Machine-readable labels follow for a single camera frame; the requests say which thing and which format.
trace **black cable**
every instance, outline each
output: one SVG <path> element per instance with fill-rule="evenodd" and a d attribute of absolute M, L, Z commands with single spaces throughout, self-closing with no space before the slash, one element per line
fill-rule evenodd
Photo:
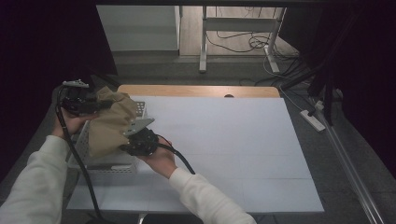
<path fill-rule="evenodd" d="M 261 40 L 259 40 L 258 39 L 258 37 L 259 38 L 267 38 L 267 40 L 264 42 L 264 41 L 261 41 Z M 249 43 L 249 45 L 250 45 L 250 47 L 251 48 L 254 48 L 254 49 L 263 49 L 264 47 L 265 47 L 265 45 L 268 45 L 268 41 L 269 41 L 269 39 L 270 39 L 270 36 L 265 36 L 265 35 L 253 35 L 253 33 L 251 34 L 251 38 L 248 40 L 248 43 Z"/>
<path fill-rule="evenodd" d="M 227 50 L 232 51 L 232 52 L 235 52 L 235 53 L 246 53 L 246 52 L 250 52 L 250 51 L 253 51 L 253 50 L 254 50 L 254 49 L 248 49 L 248 50 L 235 50 L 235 49 L 229 49 L 229 48 L 227 48 L 227 47 L 224 47 L 224 46 L 222 46 L 222 45 L 215 44 L 215 43 L 213 43 L 212 41 L 210 41 L 208 35 L 206 35 L 206 39 L 207 39 L 207 41 L 208 41 L 209 43 L 211 43 L 211 44 L 214 45 L 214 46 L 217 46 L 217 47 L 220 47 L 220 48 L 223 48 L 223 49 L 227 49 Z"/>
<path fill-rule="evenodd" d="M 253 83 L 256 82 L 256 81 L 252 80 L 251 78 L 244 77 L 244 78 L 240 78 L 239 79 L 239 86 L 243 86 L 242 85 L 242 81 L 244 81 L 244 80 L 249 81 L 249 82 L 253 82 Z"/>
<path fill-rule="evenodd" d="M 181 153 L 180 153 L 179 151 L 177 151 L 177 150 L 172 146 L 172 144 L 171 144 L 168 140 L 166 140 L 166 138 L 160 136 L 159 134 L 157 134 L 157 136 L 163 138 L 163 140 L 165 140 L 165 142 L 167 142 L 167 143 L 169 144 L 169 146 L 170 146 L 170 147 L 169 147 L 169 146 L 167 146 L 167 145 L 164 145 L 164 144 L 160 144 L 160 143 L 159 143 L 159 144 L 158 144 L 158 147 L 167 149 L 167 150 L 171 151 L 172 153 L 174 153 L 175 155 L 177 155 L 177 156 L 183 161 L 183 163 L 186 165 L 187 169 L 189 169 L 190 173 L 192 173 L 193 175 L 195 175 L 194 170 L 192 169 L 192 167 L 190 166 L 190 164 L 189 164 L 189 162 L 186 160 L 186 158 L 184 158 L 184 156 L 181 155 Z"/>
<path fill-rule="evenodd" d="M 218 38 L 220 38 L 220 39 L 228 39 L 228 38 L 237 37 L 240 35 L 251 35 L 252 33 L 256 34 L 256 32 L 247 32 L 247 33 L 242 33 L 242 34 L 237 34 L 237 35 L 220 36 L 219 31 L 216 31 L 216 34 L 217 34 Z"/>
<path fill-rule="evenodd" d="M 259 18 L 261 14 L 262 14 L 262 7 L 260 7 L 259 16 L 257 18 Z"/>
<path fill-rule="evenodd" d="M 273 215 L 273 218 L 274 218 L 274 222 L 275 222 L 275 224 L 279 224 L 279 222 L 277 222 L 277 218 L 276 218 L 276 216 L 275 216 L 275 215 Z"/>
<path fill-rule="evenodd" d="M 244 16 L 244 18 L 246 18 L 248 14 L 250 14 L 250 12 L 254 10 L 254 7 L 245 7 L 245 10 L 247 11 L 247 14 Z"/>
<path fill-rule="evenodd" d="M 297 55 L 285 55 L 280 53 L 280 51 L 277 49 L 277 45 L 274 44 L 274 56 L 277 57 L 278 59 L 282 60 L 282 61 L 287 61 L 287 60 L 291 60 L 291 59 L 295 59 L 295 58 L 301 58 L 300 57 L 300 53 L 298 53 Z"/>
<path fill-rule="evenodd" d="M 297 92 L 295 92 L 295 91 L 292 91 L 292 90 L 289 90 L 289 91 L 291 91 L 292 93 L 294 93 L 294 95 L 297 95 L 297 96 L 299 96 L 300 98 L 302 98 L 307 104 L 309 104 L 309 106 L 311 106 L 312 108 L 313 108 L 313 113 L 315 113 L 315 111 L 317 110 L 311 103 L 309 103 L 309 101 L 307 101 L 302 95 L 300 95 L 300 94 L 298 94 Z"/>
<path fill-rule="evenodd" d="M 101 211 L 100 211 L 100 209 L 99 209 L 99 205 L 98 205 L 98 202 L 97 202 L 97 200 L 96 200 L 95 193 L 94 193 L 94 191 L 93 191 L 93 186 L 92 186 L 92 182 L 91 182 L 90 176 L 89 176 L 89 174 L 88 174 L 88 171 L 87 171 L 87 169 L 85 168 L 85 165 L 84 165 L 84 163 L 83 163 L 82 160 L 81 160 L 81 157 L 78 155 L 78 153 L 77 153 L 77 151 L 76 151 L 76 148 L 75 148 L 74 145 L 73 145 L 73 142 L 72 142 L 72 140 L 71 140 L 70 133 L 69 133 L 69 131 L 67 130 L 66 122 L 64 121 L 64 114 L 63 114 L 63 112 L 62 112 L 62 105 L 61 105 L 61 95 L 62 95 L 62 91 L 63 91 L 64 89 L 66 89 L 66 86 L 62 86 L 62 87 L 59 89 L 59 91 L 58 91 L 57 102 L 56 102 L 56 106 L 55 106 L 56 116 L 58 117 L 58 120 L 59 120 L 59 122 L 61 123 L 62 129 L 63 129 L 63 131 L 64 131 L 64 139 L 66 140 L 67 145 L 69 145 L 70 151 L 72 152 L 74 158 L 76 159 L 76 161 L 77 161 L 77 163 L 78 163 L 78 166 L 80 167 L 81 172 L 82 172 L 82 174 L 83 174 L 83 176 L 84 176 L 84 178 L 85 178 L 85 181 L 87 182 L 88 190 L 90 191 L 90 194 L 91 194 L 92 203 L 93 203 L 93 208 L 94 208 L 94 210 L 95 210 L 96 216 L 97 216 L 99 219 L 101 219 L 101 220 L 103 220 L 103 221 L 106 221 L 106 220 L 103 218 L 102 213 L 101 213 Z"/>
<path fill-rule="evenodd" d="M 299 64 L 297 64 L 294 68 L 292 68 L 291 69 L 291 67 L 292 67 L 292 64 L 289 66 L 289 68 L 284 72 L 284 73 L 282 73 L 282 75 L 280 75 L 280 77 L 278 77 L 273 83 L 271 83 L 271 86 L 275 86 L 276 85 L 276 83 L 278 82 L 278 81 L 280 81 L 280 80 L 282 80 L 283 78 L 286 78 L 287 76 L 289 76 L 289 75 L 291 75 L 298 67 L 300 67 L 301 65 L 303 65 L 304 63 L 302 63 L 302 62 L 299 62 Z M 302 69 L 300 69 L 300 70 L 298 70 L 298 71 L 296 71 L 296 73 L 295 74 L 292 74 L 291 76 L 293 77 L 293 76 L 296 76 L 296 75 L 298 75 L 298 74 L 300 74 L 301 72 L 303 72 L 304 70 L 306 69 L 306 67 L 304 67 L 304 68 L 302 68 Z"/>
<path fill-rule="evenodd" d="M 274 18 L 275 14 L 276 14 L 276 9 L 277 9 L 277 7 L 274 9 L 273 18 Z"/>
<path fill-rule="evenodd" d="M 286 69 L 286 71 L 283 73 L 284 75 L 286 75 L 286 74 L 289 72 L 289 70 L 290 70 L 291 67 L 295 64 L 295 62 L 297 61 L 297 59 L 298 59 L 298 58 L 294 59 L 294 61 L 291 63 L 291 65 L 288 67 L 288 69 Z"/>
<path fill-rule="evenodd" d="M 262 83 L 262 82 L 264 82 L 264 81 L 268 81 L 268 80 L 274 79 L 274 78 L 276 78 L 276 77 L 266 77 L 266 78 L 260 79 L 260 80 L 258 80 L 257 82 L 254 83 L 254 86 L 256 87 L 256 86 L 258 86 L 260 83 Z"/>

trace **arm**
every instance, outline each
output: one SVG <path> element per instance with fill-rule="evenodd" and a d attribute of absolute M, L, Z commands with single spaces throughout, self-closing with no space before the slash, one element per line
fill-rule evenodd
<path fill-rule="evenodd" d="M 159 142 L 168 145 L 162 138 Z M 256 223 L 252 216 L 203 176 L 192 175 L 177 168 L 175 157 L 170 151 L 157 148 L 153 155 L 139 159 L 147 163 L 155 172 L 168 178 L 170 185 L 180 194 L 181 202 L 204 223 Z"/>
<path fill-rule="evenodd" d="M 95 117 L 73 118 L 64 111 L 71 134 L 86 120 Z M 29 157 L 27 166 L 0 207 L 0 223 L 61 223 L 67 149 L 62 127 L 56 119 L 52 135 L 47 136 L 44 145 Z"/>
<path fill-rule="evenodd" d="M 256 221 L 203 176 L 177 168 L 169 178 L 181 202 L 204 223 L 253 224 Z"/>

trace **white sleeve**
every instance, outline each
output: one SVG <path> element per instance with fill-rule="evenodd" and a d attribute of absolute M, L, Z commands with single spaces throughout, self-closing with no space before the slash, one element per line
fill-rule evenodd
<path fill-rule="evenodd" d="M 0 223 L 61 223 L 67 151 L 62 138 L 47 136 L 0 207 Z"/>
<path fill-rule="evenodd" d="M 181 202 L 205 224 L 256 223 L 251 215 L 201 175 L 177 168 L 169 182 L 180 193 Z"/>

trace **beige cloth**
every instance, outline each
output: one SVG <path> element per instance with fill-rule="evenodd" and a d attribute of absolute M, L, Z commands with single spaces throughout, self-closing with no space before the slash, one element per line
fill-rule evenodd
<path fill-rule="evenodd" d="M 128 94 L 113 92 L 104 87 L 96 93 L 97 101 L 112 100 L 109 109 L 99 111 L 99 118 L 90 122 L 89 140 L 90 155 L 103 157 L 118 150 L 118 147 L 128 144 L 128 138 L 123 133 L 129 127 L 131 120 L 136 118 L 136 102 Z"/>

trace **white tabletop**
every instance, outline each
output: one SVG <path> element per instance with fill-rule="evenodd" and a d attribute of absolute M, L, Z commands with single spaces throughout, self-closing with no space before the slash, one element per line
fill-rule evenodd
<path fill-rule="evenodd" d="M 136 96 L 148 127 L 171 140 L 197 174 L 252 214 L 323 212 L 314 181 L 281 98 Z M 177 159 L 179 167 L 185 167 Z M 140 162 L 137 174 L 95 174 L 103 210 L 187 213 L 167 179 Z M 93 209 L 78 181 L 69 209 Z"/>

